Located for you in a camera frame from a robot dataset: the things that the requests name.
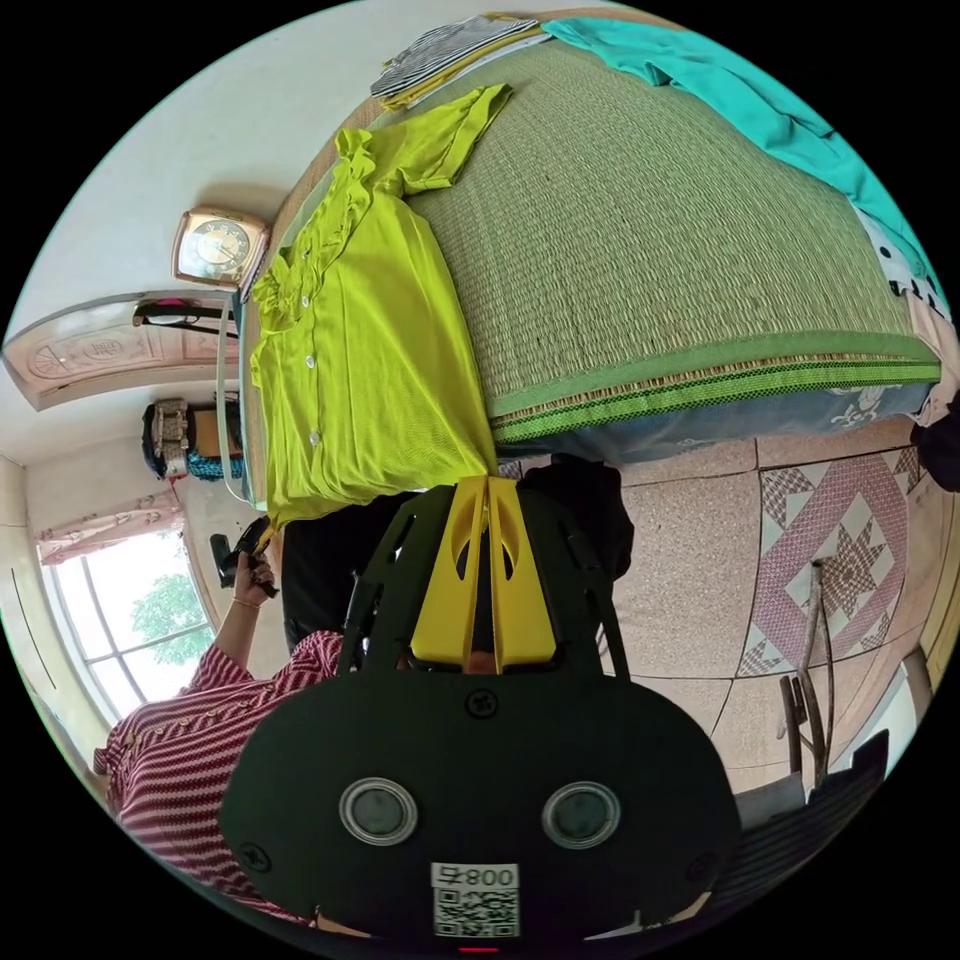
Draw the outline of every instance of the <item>red striped shirt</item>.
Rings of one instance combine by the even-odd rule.
[[[240,751],[279,703],[336,672],[340,636],[315,633],[270,680],[213,646],[189,686],[147,703],[110,732],[94,753],[108,774],[107,800],[118,821],[154,856],[247,906],[306,923],[257,894],[220,833],[223,794]]]

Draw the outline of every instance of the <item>curtain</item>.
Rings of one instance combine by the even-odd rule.
[[[65,560],[106,550],[143,533],[183,528],[183,508],[173,490],[140,497],[111,513],[90,514],[37,536],[40,562],[55,566]]]

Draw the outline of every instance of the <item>wall clock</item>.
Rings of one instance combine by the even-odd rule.
[[[180,220],[173,275],[188,283],[239,290],[260,264],[270,229],[259,217],[195,207]]]

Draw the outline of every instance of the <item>camera lens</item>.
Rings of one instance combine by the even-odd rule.
[[[610,837],[620,823],[620,804],[599,783],[571,783],[559,789],[543,808],[543,829],[558,846],[586,850]]]
[[[416,828],[417,805],[400,784],[369,777],[343,792],[340,819],[358,840],[374,846],[393,846],[403,843]]]

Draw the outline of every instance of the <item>qr code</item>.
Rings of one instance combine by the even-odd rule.
[[[517,937],[519,890],[434,890],[434,930],[440,937]]]

